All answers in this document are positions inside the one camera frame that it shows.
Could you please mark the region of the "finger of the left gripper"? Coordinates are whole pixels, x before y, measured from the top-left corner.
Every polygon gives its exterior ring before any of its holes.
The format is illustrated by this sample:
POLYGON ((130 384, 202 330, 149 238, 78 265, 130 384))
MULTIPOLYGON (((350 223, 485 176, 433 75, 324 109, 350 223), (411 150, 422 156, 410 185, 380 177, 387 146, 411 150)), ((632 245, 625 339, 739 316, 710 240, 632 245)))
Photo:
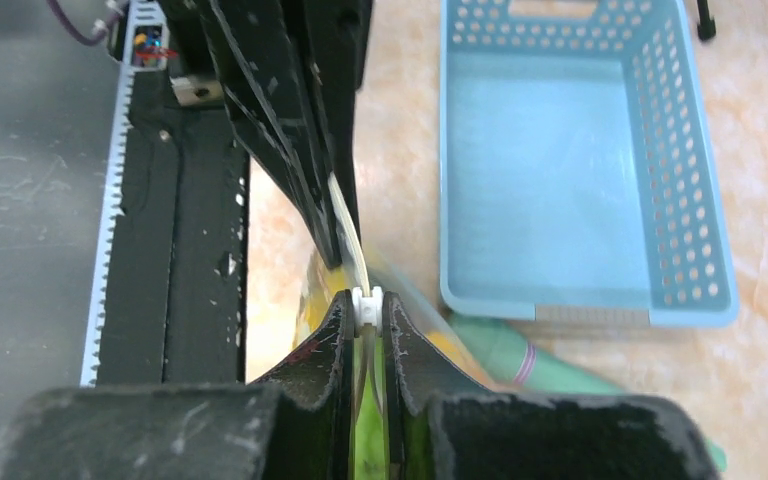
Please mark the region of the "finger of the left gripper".
POLYGON ((300 100, 307 122, 294 152, 302 187, 294 203, 315 239, 336 233, 327 178, 339 182, 352 219, 358 219, 353 138, 363 84, 372 1, 293 1, 291 42, 299 56, 300 100))
POLYGON ((326 266, 341 265, 333 155, 302 1, 200 1, 236 139, 293 203, 326 266))

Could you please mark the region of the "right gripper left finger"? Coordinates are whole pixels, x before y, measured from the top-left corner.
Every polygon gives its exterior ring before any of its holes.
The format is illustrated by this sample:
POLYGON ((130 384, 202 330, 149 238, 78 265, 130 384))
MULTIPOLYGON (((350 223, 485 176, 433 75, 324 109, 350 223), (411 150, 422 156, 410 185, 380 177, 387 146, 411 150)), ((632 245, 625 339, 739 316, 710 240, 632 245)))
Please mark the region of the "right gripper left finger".
POLYGON ((0 479, 349 479, 354 306, 249 384, 53 389, 0 433, 0 479))

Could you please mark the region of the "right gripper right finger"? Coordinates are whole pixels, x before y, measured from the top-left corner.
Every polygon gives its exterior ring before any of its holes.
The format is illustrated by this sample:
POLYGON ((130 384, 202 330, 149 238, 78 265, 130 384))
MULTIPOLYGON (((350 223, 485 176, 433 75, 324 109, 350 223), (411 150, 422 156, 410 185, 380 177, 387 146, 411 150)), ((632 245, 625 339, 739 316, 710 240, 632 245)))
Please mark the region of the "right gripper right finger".
POLYGON ((383 300, 394 479, 716 479, 696 424, 658 397, 497 393, 383 300))

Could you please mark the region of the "light blue plastic basket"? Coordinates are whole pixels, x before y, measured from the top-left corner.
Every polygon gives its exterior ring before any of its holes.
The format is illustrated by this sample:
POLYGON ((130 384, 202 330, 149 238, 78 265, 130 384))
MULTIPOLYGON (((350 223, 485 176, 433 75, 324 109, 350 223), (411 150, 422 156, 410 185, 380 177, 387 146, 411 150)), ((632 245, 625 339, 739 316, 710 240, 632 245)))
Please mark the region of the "light blue plastic basket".
POLYGON ((446 1, 440 290, 454 312, 723 327, 739 299, 680 1, 446 1))

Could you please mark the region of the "yellow banana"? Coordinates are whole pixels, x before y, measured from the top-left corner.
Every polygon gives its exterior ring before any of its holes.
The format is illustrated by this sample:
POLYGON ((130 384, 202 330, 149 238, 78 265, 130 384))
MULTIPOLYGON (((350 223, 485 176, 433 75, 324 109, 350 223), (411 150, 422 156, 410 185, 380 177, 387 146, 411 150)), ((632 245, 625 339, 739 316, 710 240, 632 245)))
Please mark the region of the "yellow banana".
MULTIPOLYGON (((400 296, 416 329, 454 365, 479 382, 489 380, 485 370, 468 352, 432 302, 399 270, 389 263, 373 266, 370 268, 370 279, 373 284, 400 296)), ((296 318, 295 347, 300 346, 319 328, 334 295, 349 287, 344 270, 330 271, 317 259, 309 264, 296 318)))

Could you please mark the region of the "clear zip top bag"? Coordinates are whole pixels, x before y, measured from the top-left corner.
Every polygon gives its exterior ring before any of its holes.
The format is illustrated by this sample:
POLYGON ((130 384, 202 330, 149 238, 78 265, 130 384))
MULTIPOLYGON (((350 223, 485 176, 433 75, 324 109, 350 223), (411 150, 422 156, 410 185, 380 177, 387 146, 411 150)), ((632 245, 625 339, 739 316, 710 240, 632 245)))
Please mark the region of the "clear zip top bag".
MULTIPOLYGON (((348 289, 337 292, 333 300, 338 296, 343 296, 348 302, 346 341, 352 352, 347 362, 351 377, 349 473, 351 478, 355 479, 351 471, 354 452, 353 432, 357 409, 360 404, 359 398, 363 395, 363 381, 367 371, 363 364, 373 363, 373 344, 381 339, 385 333, 394 331, 399 334, 398 340, 406 350, 403 362, 409 390, 416 396, 417 403, 425 409, 428 402, 437 395, 485 392, 494 387, 495 383, 486 371, 489 377, 486 382, 479 382, 465 374, 416 329, 398 294, 372 283, 370 279, 371 267, 382 266, 384 263, 389 263, 393 268, 395 267, 374 248, 362 247, 357 227, 335 177, 328 178, 328 188, 336 214, 337 237, 341 248, 342 263, 334 269, 329 269, 319 258, 313 258, 312 261, 317 259, 330 271, 344 270, 347 283, 350 285, 348 289)), ((304 353, 311 350, 310 336, 298 346, 304 353)))

